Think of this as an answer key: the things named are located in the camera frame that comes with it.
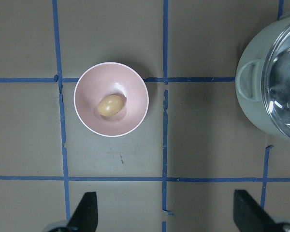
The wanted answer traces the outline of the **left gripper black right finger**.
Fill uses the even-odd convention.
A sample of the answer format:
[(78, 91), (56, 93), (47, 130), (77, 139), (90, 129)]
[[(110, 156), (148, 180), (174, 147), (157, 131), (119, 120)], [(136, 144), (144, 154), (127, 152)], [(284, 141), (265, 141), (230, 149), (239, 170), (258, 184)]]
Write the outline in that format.
[(272, 232), (277, 227), (273, 219), (243, 189), (234, 191), (233, 220), (240, 232)]

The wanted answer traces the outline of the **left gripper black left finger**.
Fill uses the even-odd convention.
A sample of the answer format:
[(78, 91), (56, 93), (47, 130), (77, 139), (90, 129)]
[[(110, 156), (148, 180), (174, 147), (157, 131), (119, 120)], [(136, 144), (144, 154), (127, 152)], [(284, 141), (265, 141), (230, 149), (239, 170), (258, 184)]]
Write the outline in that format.
[(86, 192), (67, 224), (69, 232), (95, 232), (98, 226), (96, 192)]

